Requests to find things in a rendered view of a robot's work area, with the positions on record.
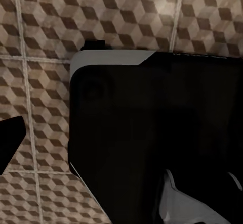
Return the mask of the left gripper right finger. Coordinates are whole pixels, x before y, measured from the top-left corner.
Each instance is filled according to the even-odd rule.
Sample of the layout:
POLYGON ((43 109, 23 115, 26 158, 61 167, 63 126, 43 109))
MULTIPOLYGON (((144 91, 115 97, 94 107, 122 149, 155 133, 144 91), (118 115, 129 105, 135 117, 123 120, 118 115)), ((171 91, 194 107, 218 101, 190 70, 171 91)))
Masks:
POLYGON ((243 117, 231 116, 227 134, 243 156, 243 117))

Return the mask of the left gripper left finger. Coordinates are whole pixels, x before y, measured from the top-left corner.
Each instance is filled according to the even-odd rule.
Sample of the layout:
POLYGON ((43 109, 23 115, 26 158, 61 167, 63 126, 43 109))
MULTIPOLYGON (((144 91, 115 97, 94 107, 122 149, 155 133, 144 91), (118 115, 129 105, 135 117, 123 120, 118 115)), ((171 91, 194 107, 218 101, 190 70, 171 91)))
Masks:
POLYGON ((26 135, 21 116, 0 121, 0 176, 26 135))

